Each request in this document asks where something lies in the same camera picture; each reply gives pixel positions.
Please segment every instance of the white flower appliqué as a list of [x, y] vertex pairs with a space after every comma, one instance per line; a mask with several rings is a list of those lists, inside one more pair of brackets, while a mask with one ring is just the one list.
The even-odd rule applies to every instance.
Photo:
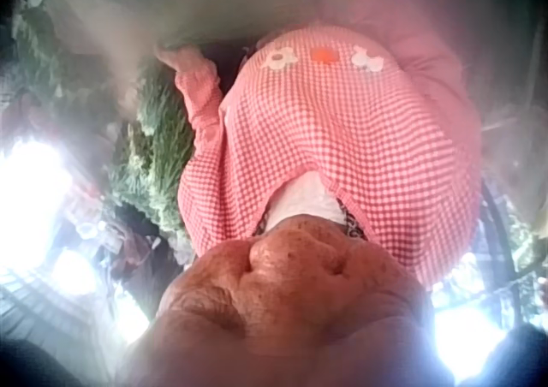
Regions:
[[271, 68], [272, 70], [282, 70], [288, 64], [297, 63], [299, 59], [291, 47], [284, 47], [277, 51], [271, 51], [266, 57], [261, 68]]
[[355, 54], [352, 56], [352, 64], [357, 68], [366, 68], [367, 71], [377, 73], [383, 70], [384, 59], [381, 56], [369, 57], [367, 49], [354, 46]]

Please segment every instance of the fist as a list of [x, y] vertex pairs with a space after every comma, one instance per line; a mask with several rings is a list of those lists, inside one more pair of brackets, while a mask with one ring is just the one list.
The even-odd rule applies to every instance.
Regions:
[[156, 57], [160, 62], [170, 66], [177, 73], [186, 73], [195, 70], [203, 65], [205, 61], [200, 49], [194, 46], [182, 47], [177, 51], [156, 49]]

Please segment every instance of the pink gingham shirt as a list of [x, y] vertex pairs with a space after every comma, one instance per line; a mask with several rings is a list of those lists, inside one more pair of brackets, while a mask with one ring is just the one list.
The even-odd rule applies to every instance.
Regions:
[[225, 98], [213, 63], [178, 74], [196, 131], [178, 198], [198, 255], [251, 236], [284, 183], [318, 171], [426, 286], [456, 264], [479, 203], [480, 126], [452, 53], [398, 27], [387, 48], [341, 27], [285, 33]]

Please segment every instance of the orange heart appliqué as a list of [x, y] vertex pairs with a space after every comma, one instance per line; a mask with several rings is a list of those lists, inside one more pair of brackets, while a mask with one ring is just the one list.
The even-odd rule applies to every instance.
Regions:
[[322, 64], [333, 64], [340, 60], [338, 51], [334, 51], [329, 47], [314, 47], [310, 50], [310, 58], [313, 62]]

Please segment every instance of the white undershirt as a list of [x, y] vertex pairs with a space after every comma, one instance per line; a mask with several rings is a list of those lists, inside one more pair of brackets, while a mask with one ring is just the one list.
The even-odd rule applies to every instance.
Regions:
[[308, 214], [345, 224], [345, 216], [337, 198], [327, 191], [317, 171], [309, 171], [287, 182], [271, 198], [266, 231], [285, 218]]

